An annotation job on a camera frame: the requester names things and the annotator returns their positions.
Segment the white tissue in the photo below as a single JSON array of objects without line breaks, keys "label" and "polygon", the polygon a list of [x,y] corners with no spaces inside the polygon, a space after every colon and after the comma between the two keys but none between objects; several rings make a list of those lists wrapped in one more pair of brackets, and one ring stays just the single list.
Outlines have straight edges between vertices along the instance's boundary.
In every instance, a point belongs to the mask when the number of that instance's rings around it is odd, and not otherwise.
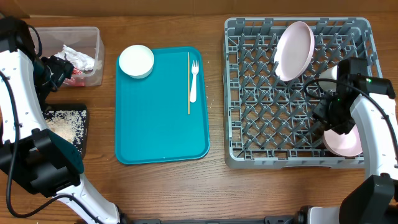
[{"label": "white tissue", "polygon": [[77,52],[66,45],[64,45],[62,51],[55,54],[55,56],[70,62],[75,68],[81,71],[101,69],[103,66],[102,61],[95,60],[87,54]]}]

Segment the red snack wrapper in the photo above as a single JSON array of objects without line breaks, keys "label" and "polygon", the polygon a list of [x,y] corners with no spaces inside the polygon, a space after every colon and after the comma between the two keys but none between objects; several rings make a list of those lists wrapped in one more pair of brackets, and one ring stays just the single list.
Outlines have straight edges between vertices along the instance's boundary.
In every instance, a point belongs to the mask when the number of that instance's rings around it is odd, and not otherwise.
[{"label": "red snack wrapper", "polygon": [[66,86],[84,86],[85,85],[85,78],[84,77],[80,77],[80,75],[84,75],[84,73],[77,69],[74,68],[73,69],[73,73],[70,79],[66,78],[63,81],[63,85]]}]

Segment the pink bowl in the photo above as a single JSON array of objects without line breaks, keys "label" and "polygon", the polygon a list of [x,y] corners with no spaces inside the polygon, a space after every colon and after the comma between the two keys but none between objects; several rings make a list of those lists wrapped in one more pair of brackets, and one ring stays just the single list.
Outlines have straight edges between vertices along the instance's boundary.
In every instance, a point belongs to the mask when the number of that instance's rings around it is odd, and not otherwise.
[{"label": "pink bowl", "polygon": [[363,152],[356,125],[348,134],[337,134],[331,129],[324,131],[323,143],[330,152],[337,156],[354,157]]}]

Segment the food scraps pile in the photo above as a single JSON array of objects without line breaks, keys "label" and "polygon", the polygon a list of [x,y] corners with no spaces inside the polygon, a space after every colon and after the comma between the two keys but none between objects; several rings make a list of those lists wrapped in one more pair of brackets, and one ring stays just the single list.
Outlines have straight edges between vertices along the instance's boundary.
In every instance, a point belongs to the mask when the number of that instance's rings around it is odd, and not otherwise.
[{"label": "food scraps pile", "polygon": [[80,147],[85,131],[86,110],[49,110],[45,122],[51,131]]}]

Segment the pink plate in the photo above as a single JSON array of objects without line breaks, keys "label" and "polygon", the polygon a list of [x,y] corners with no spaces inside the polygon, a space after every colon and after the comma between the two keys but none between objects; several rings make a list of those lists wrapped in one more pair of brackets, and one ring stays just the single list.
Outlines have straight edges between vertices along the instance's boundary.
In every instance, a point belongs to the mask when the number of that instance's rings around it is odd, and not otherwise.
[{"label": "pink plate", "polygon": [[275,74],[283,82],[298,78],[306,71],[315,49],[315,38],[311,28],[302,21],[288,26],[280,37],[274,62]]}]

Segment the white bowl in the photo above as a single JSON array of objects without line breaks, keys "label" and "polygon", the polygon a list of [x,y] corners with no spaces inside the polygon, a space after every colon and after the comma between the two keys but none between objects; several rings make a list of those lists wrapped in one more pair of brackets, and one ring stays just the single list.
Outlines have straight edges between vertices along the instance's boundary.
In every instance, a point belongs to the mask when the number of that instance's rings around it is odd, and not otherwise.
[{"label": "white bowl", "polygon": [[155,57],[145,45],[132,45],[124,49],[119,56],[119,67],[132,78],[147,77],[154,67]]}]

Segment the wooden chopstick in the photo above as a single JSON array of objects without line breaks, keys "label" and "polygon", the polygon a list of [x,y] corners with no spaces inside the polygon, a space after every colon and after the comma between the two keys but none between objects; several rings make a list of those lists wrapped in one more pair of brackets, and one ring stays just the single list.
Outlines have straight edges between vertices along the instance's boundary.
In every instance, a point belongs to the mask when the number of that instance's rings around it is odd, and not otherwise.
[{"label": "wooden chopstick", "polygon": [[187,53],[187,114],[190,115],[190,52]]}]

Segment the white plastic fork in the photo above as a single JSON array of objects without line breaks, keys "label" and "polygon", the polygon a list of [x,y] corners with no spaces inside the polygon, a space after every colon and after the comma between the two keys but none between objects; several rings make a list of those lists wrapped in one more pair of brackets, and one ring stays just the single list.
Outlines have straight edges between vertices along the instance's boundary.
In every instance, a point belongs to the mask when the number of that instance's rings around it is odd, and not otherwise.
[{"label": "white plastic fork", "polygon": [[197,75],[199,72],[199,62],[194,60],[191,67],[192,84],[190,89],[190,102],[194,103],[197,100]]}]

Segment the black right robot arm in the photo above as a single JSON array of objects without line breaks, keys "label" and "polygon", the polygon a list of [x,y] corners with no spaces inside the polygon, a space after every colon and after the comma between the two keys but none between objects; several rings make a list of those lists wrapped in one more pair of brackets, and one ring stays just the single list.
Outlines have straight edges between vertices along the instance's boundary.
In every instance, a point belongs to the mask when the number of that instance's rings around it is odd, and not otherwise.
[{"label": "black right robot arm", "polygon": [[326,130],[348,134],[358,129],[365,161],[365,180],[338,207],[307,207],[296,223],[397,223],[397,119],[396,94],[386,78],[371,77],[363,58],[348,58],[337,65],[334,93],[318,96],[313,117]]}]

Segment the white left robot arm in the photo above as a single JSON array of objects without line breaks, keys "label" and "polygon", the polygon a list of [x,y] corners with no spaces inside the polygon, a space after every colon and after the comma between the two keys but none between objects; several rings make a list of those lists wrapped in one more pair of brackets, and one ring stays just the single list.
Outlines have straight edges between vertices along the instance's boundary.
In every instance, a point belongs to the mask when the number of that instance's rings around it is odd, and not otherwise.
[{"label": "white left robot arm", "polygon": [[[71,78],[74,66],[36,51],[33,30],[15,17],[1,19],[1,170],[8,176],[7,208],[14,217],[27,218],[60,201],[87,223],[127,223],[119,207],[84,175],[78,149],[45,122],[46,97]],[[11,202],[13,182],[49,200],[32,212],[17,213]]]}]

